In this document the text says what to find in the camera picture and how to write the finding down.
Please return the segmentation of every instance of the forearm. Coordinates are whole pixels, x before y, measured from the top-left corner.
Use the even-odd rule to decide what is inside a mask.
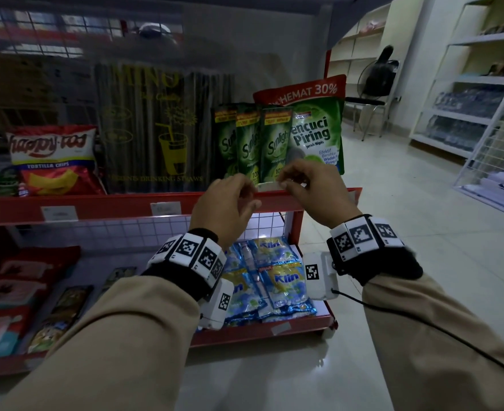
[[[504,343],[429,276],[371,279],[363,301],[406,311],[450,331],[504,363]],[[504,370],[442,332],[365,308],[396,411],[504,410]]]
[[[198,320],[197,302],[173,283],[122,279],[0,409],[172,410]]]

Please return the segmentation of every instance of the right hand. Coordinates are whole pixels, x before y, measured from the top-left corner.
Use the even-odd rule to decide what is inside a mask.
[[[283,167],[277,181],[314,220],[330,229],[362,215],[333,164],[293,160]]]

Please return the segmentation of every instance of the left hand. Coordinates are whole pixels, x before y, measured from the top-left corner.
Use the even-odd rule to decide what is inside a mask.
[[[227,250],[261,206],[261,201],[253,200],[256,192],[252,180],[242,173],[214,180],[193,208],[189,229],[205,228],[214,232],[218,245]]]

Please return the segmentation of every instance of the tiled floor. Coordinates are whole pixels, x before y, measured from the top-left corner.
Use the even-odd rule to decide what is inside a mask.
[[[451,189],[458,165],[407,139],[344,134],[347,186],[364,188],[363,212],[385,217],[425,271],[504,339],[504,214]],[[326,248],[327,228],[308,216],[302,251]],[[340,277],[340,290],[360,286]],[[289,337],[189,354],[178,410],[391,410],[362,307],[330,303],[339,329],[325,341]],[[0,397],[17,378],[0,380]]]

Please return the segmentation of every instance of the hand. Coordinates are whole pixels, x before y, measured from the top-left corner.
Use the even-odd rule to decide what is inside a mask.
[[[218,245],[227,250],[261,206],[261,201],[253,200],[255,192],[252,180],[241,173],[214,180],[193,208],[189,229],[206,228],[214,232]]]
[[[362,214],[349,198],[335,165],[293,160],[283,167],[277,181],[313,219],[330,229]]]

